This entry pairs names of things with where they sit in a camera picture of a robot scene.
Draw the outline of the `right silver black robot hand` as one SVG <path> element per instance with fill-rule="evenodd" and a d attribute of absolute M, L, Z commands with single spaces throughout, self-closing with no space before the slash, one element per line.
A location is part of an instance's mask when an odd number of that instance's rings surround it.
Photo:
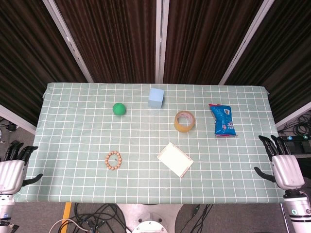
<path fill-rule="evenodd" d="M 298 161 L 291 154 L 289 147 L 281 137 L 271 135 L 270 138 L 260 135 L 272 165 L 273 174 L 263 173 L 258 167 L 255 172 L 263 179 L 276 183 L 282 190 L 300 189 L 304 185 L 304 179 Z"/>

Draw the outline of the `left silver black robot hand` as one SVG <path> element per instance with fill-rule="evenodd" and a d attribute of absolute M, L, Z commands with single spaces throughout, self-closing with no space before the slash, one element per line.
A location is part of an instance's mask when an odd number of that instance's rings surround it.
<path fill-rule="evenodd" d="M 14 195 L 22 187 L 38 182 L 43 174 L 40 173 L 31 179 L 25 179 L 26 166 L 31 154 L 38 146 L 23 147 L 23 143 L 13 141 L 8 147 L 4 158 L 0 161 L 0 193 Z"/>

